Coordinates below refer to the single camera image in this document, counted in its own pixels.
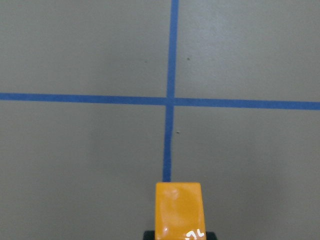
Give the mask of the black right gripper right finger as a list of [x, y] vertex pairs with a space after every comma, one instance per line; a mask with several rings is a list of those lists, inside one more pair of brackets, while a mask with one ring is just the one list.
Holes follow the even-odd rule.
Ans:
[[207, 240], [217, 240], [217, 236], [214, 232], [212, 231], [207, 231], [206, 233], [206, 239]]

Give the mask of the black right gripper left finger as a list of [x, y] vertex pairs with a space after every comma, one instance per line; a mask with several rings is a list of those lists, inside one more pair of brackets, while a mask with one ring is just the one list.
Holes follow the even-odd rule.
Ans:
[[155, 231], [154, 230], [146, 230], [143, 233], [143, 240], [155, 240]]

